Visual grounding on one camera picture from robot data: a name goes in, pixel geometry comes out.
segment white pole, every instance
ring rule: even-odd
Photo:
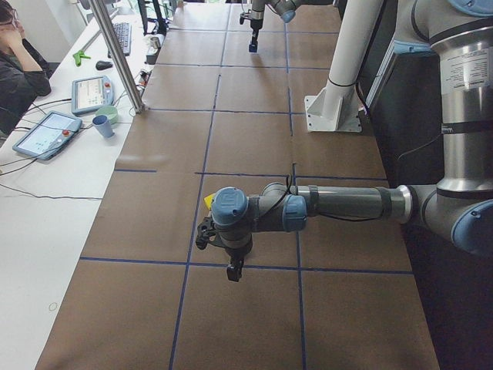
[[[361,131],[354,84],[384,0],[348,0],[327,85],[307,96],[311,131]]]

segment glasses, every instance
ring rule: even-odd
[[[18,21],[17,9],[12,9],[12,20],[10,22],[0,23],[0,25],[13,25],[14,28],[17,28],[17,21]]]

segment white wall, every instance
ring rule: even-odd
[[[70,0],[9,0],[26,38],[49,62],[61,62],[85,28]]]

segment black jacket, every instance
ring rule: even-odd
[[[0,52],[0,130],[8,135],[37,96],[46,96],[52,89],[48,78],[49,64],[25,39],[25,49],[43,68],[42,72],[23,72],[6,54]]]

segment white desk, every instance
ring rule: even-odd
[[[132,23],[132,54],[127,57],[135,76],[144,64],[145,44],[140,17],[119,15],[114,22]],[[97,71],[98,60],[108,60],[102,35],[86,50],[92,59],[75,66],[72,54],[80,50],[99,29],[92,21],[50,79],[52,93],[36,100],[43,104],[71,96],[71,82],[107,75],[116,97],[123,84],[116,67]],[[70,104],[43,106],[46,112],[70,113]],[[0,184],[49,196],[101,198],[115,160],[129,132],[132,105],[123,98],[118,105],[115,135],[104,139],[94,128],[82,131],[49,162],[35,162],[18,172],[0,176]],[[25,118],[37,122],[37,109]],[[94,115],[82,119],[88,126]],[[32,126],[21,121],[18,126]],[[25,132],[16,131],[0,148],[0,164],[22,159],[12,145]],[[17,169],[29,160],[1,166],[2,172]],[[100,200],[36,199],[0,187],[0,368],[33,369],[41,355],[80,252],[99,208]]]

